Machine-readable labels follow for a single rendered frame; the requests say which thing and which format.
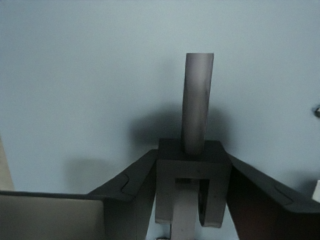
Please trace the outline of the white divided tray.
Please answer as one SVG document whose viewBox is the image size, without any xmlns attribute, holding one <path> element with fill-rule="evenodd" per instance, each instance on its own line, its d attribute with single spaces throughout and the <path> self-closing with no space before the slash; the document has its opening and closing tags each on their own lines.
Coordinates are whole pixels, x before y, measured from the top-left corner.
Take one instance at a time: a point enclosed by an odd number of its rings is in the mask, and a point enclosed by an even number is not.
<svg viewBox="0 0 320 240">
<path fill-rule="evenodd" d="M 319 180 L 312 198 L 320 202 L 320 181 Z"/>
</svg>

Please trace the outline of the dark grey clevis fork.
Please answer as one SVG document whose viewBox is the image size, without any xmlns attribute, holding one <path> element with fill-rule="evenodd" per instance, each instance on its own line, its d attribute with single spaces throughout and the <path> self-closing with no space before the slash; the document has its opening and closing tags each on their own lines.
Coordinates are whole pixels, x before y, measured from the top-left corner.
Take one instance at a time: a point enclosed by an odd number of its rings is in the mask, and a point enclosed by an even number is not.
<svg viewBox="0 0 320 240">
<path fill-rule="evenodd" d="M 155 224 L 172 225 L 175 177 L 199 180 L 201 227 L 221 228 L 232 161 L 220 141 L 205 140 L 214 53 L 186 53 L 180 139 L 159 138 Z"/>
</svg>

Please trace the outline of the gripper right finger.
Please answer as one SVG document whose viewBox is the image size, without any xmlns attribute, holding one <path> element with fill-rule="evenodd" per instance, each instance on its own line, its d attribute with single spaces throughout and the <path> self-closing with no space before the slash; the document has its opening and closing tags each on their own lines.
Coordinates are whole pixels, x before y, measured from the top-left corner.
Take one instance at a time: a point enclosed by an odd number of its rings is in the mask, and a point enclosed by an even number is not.
<svg viewBox="0 0 320 240">
<path fill-rule="evenodd" d="M 227 154 L 226 203 L 239 240 L 320 240 L 320 202 Z"/>
</svg>

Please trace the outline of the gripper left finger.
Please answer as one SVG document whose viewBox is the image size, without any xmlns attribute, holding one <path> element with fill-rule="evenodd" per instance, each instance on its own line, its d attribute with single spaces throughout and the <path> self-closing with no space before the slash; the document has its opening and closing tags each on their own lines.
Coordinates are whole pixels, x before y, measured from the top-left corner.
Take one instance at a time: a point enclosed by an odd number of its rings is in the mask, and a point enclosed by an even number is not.
<svg viewBox="0 0 320 240">
<path fill-rule="evenodd" d="M 0 190 L 0 240 L 146 240 L 158 149 L 87 193 Z"/>
</svg>

